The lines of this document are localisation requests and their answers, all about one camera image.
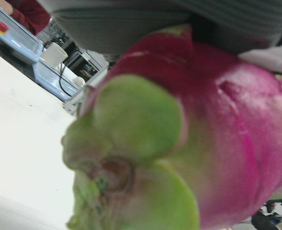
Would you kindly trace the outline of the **person's left hand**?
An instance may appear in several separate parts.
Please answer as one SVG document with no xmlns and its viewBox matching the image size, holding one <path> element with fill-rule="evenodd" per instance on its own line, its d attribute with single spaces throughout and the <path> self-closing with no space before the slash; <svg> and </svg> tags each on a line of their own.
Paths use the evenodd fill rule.
<svg viewBox="0 0 282 230">
<path fill-rule="evenodd" d="M 9 15 L 13 13 L 12 5 L 5 0 L 0 0 L 0 8 Z"/>
</svg>

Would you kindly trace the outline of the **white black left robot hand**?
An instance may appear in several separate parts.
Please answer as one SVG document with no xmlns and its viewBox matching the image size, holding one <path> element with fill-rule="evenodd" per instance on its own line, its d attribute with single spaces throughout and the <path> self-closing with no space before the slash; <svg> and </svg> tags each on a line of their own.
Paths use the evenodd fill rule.
<svg viewBox="0 0 282 230">
<path fill-rule="evenodd" d="M 42 0 L 80 47 L 116 60 L 158 29 L 190 24 L 197 40 L 282 73 L 282 0 Z"/>
</svg>

